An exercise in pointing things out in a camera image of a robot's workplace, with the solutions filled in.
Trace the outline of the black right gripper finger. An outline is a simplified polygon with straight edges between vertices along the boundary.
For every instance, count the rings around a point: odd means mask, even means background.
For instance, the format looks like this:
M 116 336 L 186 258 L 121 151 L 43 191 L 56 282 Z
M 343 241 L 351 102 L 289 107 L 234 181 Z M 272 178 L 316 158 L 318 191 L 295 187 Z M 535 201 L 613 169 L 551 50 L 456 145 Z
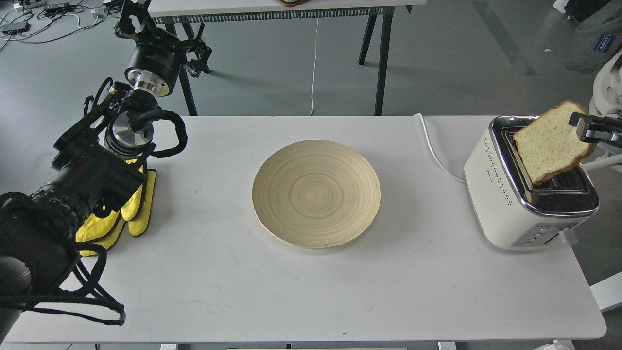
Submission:
M 575 126 L 577 137 L 582 142 L 622 145 L 622 114 L 620 112 L 608 112 L 602 117 L 573 112 L 569 125 Z

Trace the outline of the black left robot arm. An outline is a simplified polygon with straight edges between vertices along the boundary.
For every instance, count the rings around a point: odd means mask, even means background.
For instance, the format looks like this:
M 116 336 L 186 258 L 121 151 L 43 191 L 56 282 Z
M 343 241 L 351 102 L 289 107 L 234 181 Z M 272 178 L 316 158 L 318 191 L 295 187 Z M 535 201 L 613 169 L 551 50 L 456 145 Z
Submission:
M 106 250 L 78 242 L 79 228 L 94 215 L 120 213 L 131 196 L 147 184 L 141 170 L 148 157 L 168 158 L 188 142 L 184 120 L 158 106 L 158 97 L 173 92 L 184 70 L 192 77 L 209 73 L 212 50 L 184 24 L 180 40 L 158 27 L 148 0 L 125 0 L 115 26 L 118 38 L 136 46 L 125 71 L 126 83 L 107 78 L 85 100 L 84 115 L 61 135 L 49 182 L 26 195 L 1 197 L 1 336 L 6 337 L 23 312 L 62 314 L 40 303 L 105 307 L 117 319 L 73 316 L 107 325 L 122 325 L 124 306 L 100 286 Z

